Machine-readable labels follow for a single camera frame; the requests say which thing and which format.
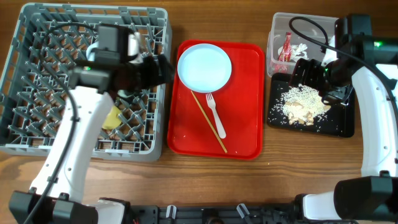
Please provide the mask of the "mint green bowl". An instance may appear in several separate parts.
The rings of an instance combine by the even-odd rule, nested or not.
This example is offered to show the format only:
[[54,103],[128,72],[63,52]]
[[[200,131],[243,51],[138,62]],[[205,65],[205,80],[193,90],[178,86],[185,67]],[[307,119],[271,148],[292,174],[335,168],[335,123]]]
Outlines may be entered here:
[[129,98],[135,98],[136,94],[134,92],[130,92],[130,91],[127,91],[127,90],[119,90],[118,91],[118,96],[120,98],[129,99]]

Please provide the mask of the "white tissue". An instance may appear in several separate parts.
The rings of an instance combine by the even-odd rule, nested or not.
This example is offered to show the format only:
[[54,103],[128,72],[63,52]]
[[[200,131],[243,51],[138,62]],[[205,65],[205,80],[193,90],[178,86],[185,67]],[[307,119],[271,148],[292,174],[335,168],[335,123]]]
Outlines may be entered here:
[[[292,47],[292,55],[289,62],[296,62],[301,58],[308,60],[308,55],[307,55],[308,47],[306,44],[291,45],[291,47]],[[278,56],[281,50],[282,46],[277,51]]]

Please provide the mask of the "yellow plastic cup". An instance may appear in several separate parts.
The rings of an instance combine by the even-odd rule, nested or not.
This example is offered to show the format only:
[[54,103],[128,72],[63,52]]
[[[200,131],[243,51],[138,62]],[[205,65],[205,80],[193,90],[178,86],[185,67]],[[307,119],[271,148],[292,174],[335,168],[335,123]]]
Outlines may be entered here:
[[113,106],[111,111],[108,113],[102,128],[105,130],[117,128],[122,123],[122,121],[119,119],[119,115],[121,113],[121,110],[117,106]]

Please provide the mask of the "red snack wrapper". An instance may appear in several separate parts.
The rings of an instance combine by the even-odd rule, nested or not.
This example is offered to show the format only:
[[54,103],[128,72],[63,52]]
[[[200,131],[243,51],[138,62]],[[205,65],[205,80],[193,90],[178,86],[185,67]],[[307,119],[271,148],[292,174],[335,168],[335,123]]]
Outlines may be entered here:
[[281,72],[281,73],[287,73],[288,71],[288,66],[285,64],[282,64],[282,62],[289,62],[291,55],[292,55],[292,47],[290,44],[292,37],[291,32],[287,32],[285,34],[285,41],[282,46],[282,50],[279,53],[278,59],[277,59],[277,65],[275,66],[275,72]]

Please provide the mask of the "light blue bowl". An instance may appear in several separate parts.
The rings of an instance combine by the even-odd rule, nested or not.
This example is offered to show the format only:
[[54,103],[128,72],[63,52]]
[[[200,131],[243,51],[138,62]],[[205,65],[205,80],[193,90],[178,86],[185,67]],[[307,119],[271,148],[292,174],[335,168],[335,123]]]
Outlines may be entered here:
[[95,42],[91,44],[87,50],[86,50],[86,57],[88,61],[94,61],[95,60],[95,50],[98,48],[99,43]]

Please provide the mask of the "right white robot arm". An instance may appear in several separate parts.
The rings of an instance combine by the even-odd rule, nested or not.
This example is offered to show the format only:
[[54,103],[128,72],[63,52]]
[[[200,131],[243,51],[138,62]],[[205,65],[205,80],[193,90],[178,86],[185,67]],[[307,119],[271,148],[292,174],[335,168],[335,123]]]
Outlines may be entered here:
[[375,37],[371,19],[350,14],[335,22],[336,60],[296,63],[290,85],[316,89],[327,105],[356,93],[363,133],[361,177],[339,181],[334,190],[298,195],[300,220],[397,221],[397,40]]

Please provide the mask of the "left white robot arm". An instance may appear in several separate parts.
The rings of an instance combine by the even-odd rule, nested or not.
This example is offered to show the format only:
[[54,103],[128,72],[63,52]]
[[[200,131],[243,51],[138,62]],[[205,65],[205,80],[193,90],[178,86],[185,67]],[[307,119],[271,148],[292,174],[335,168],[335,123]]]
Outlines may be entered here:
[[13,192],[9,209],[18,223],[134,223],[128,201],[82,202],[86,173],[102,126],[121,90],[137,92],[168,83],[173,67],[153,56],[139,32],[103,24],[93,60],[69,69],[62,121],[44,166],[27,192]]

